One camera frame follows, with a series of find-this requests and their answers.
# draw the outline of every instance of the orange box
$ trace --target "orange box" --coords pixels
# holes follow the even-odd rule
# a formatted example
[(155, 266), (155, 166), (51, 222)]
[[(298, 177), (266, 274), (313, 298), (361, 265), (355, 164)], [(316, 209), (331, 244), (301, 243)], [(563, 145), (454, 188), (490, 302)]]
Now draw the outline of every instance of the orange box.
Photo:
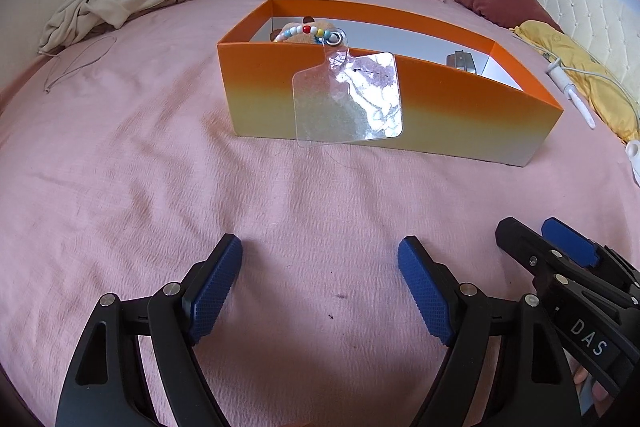
[[(270, 29), (274, 18), (309, 14), (367, 23), (367, 28), (386, 26), (379, 28), (382, 34), (399, 29), (466, 46), (499, 64), (519, 86), (395, 52), (402, 134), (358, 144), (525, 166), (562, 114), (561, 105), (538, 79), (483, 35), (388, 7), (337, 0), (268, 0), (218, 43), (226, 99), (238, 136), (296, 138), (291, 79), (297, 71), (322, 63), (322, 46), (257, 41), (256, 35)], [(373, 51), (351, 48), (353, 55), (380, 51), (389, 51), (383, 39)]]

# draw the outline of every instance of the metal screw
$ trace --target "metal screw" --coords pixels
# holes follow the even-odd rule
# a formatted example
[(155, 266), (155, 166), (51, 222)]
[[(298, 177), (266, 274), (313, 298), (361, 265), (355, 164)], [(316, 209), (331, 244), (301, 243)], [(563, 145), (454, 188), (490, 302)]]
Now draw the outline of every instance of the metal screw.
[(540, 304), (540, 299), (538, 299), (538, 297), (532, 295), (531, 293), (524, 296), (524, 301), (532, 308), (535, 308), (538, 304)]
[(180, 284), (177, 282), (170, 282), (164, 285), (162, 288), (162, 293), (166, 296), (170, 297), (171, 295), (176, 295), (180, 291)]
[(100, 306), (111, 306), (116, 301), (116, 296), (113, 293), (105, 293), (100, 297)]
[(464, 294), (467, 295), (468, 297), (472, 297), (473, 295), (475, 295), (476, 293), (478, 293), (478, 288), (476, 288), (475, 286), (473, 286), (470, 282), (463, 282), (460, 285), (460, 291)]

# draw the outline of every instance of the tufted headboard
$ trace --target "tufted headboard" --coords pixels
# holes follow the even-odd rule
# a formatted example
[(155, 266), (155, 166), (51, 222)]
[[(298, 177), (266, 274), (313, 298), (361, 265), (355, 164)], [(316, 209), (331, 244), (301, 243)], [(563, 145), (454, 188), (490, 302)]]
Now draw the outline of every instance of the tufted headboard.
[(640, 102), (640, 13), (619, 0), (538, 0)]

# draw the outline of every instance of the maroon pillow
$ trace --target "maroon pillow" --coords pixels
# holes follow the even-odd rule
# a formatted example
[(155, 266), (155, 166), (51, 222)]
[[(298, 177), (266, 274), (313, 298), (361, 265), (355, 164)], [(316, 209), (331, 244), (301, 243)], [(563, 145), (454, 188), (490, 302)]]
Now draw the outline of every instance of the maroon pillow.
[(551, 18), (536, 0), (456, 0), (472, 12), (489, 19), (503, 28), (515, 28), (524, 21), (546, 22), (552, 28), (562, 32), (560, 26)]

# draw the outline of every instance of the transparent phone lanyard patch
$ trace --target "transparent phone lanyard patch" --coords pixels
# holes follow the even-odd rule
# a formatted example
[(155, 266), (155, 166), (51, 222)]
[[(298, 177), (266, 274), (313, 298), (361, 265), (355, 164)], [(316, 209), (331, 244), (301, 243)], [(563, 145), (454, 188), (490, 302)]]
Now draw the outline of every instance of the transparent phone lanyard patch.
[(346, 35), (323, 39), (324, 62), (293, 75), (296, 139), (303, 146), (394, 138), (402, 133), (396, 60), (353, 57)]

